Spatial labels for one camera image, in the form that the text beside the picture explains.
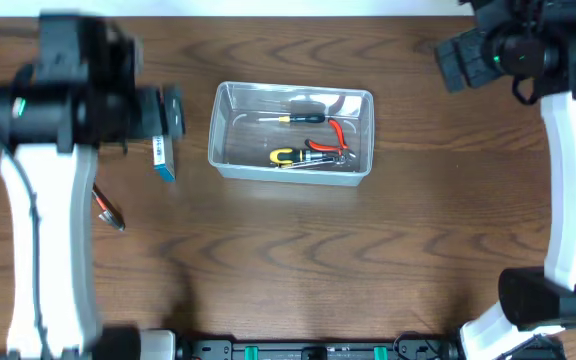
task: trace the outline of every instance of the green connector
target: green connector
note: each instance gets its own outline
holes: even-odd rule
[[[376,347],[375,360],[388,360],[388,349],[383,346]]]
[[[259,348],[256,346],[246,346],[246,350],[244,350],[244,359],[245,360],[258,360],[259,359]]]

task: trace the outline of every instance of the screwdriver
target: screwdriver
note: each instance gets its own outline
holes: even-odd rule
[[[97,184],[92,185],[92,195],[97,200],[97,204],[103,211],[99,214],[99,218],[108,224],[112,225],[115,229],[119,231],[124,231],[126,228],[126,223],[124,223],[124,218],[121,213],[115,209],[114,206],[108,201],[108,199],[101,193]]]
[[[293,163],[318,160],[326,157],[328,157],[326,153],[292,148],[277,149],[270,153],[270,161],[277,165],[291,165]]]
[[[326,121],[324,114],[286,115],[273,118],[260,118],[259,121],[279,121],[279,122],[302,122],[317,124]]]
[[[302,161],[298,163],[286,164],[286,165],[279,165],[282,169],[298,169],[304,168],[308,166],[317,166],[317,165],[324,165],[324,164],[331,164],[331,163],[338,163],[338,159],[334,157],[327,157],[319,160],[311,160],[311,161]]]

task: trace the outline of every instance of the yellow screwdriver handle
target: yellow screwdriver handle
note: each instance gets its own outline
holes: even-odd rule
[[[282,148],[273,150],[270,153],[270,161],[274,162],[277,165],[290,165],[293,162],[295,162],[298,158],[302,157],[301,151],[299,152],[299,154],[295,154],[296,151],[298,150],[291,148]],[[282,154],[286,154],[288,156],[281,156],[282,159],[279,159],[280,155]]]

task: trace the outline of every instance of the metal tool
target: metal tool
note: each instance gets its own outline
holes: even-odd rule
[[[121,213],[112,206],[106,196],[104,196],[104,194],[99,190],[97,184],[92,186],[92,195],[95,197],[97,204],[99,204],[99,207],[102,210],[102,213],[99,214],[99,218],[115,229],[124,231],[126,223],[124,222],[123,216],[121,216]]]
[[[310,123],[319,124],[326,121],[326,115],[322,114],[304,114],[304,115],[286,115],[272,118],[260,118],[260,122],[265,121],[278,121],[278,122],[300,122],[300,123]]]
[[[318,160],[302,161],[292,164],[279,165],[279,167],[281,169],[295,169],[295,168],[304,168],[323,164],[343,164],[344,162],[346,162],[346,160],[342,158],[343,157],[327,157]]]
[[[320,160],[330,155],[323,152],[310,150],[298,150],[293,148],[281,148],[270,152],[270,161],[277,165],[291,165],[295,163]]]
[[[344,131],[341,128],[341,125],[335,119],[329,119],[328,123],[332,128],[335,130],[337,134],[337,139],[339,140],[339,146],[329,146],[329,145],[321,145],[318,144],[310,139],[306,139],[306,146],[314,151],[324,152],[324,153],[337,153],[339,156],[343,156],[346,158],[356,158],[354,152],[350,150],[348,145],[346,144],[346,140],[344,139]]]

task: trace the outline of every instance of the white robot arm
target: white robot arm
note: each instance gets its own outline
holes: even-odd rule
[[[570,92],[541,101],[550,146],[552,176],[552,228],[544,276],[561,288],[576,291],[576,100]],[[554,335],[559,324],[519,331],[497,302],[479,319],[461,329],[461,344],[468,359],[497,359],[532,340]]]
[[[99,18],[41,16],[39,29],[39,66],[0,84],[0,170],[15,255],[15,307],[0,358],[170,360],[172,332],[102,329],[90,211],[100,144],[180,137],[180,92],[136,87],[139,48]]]

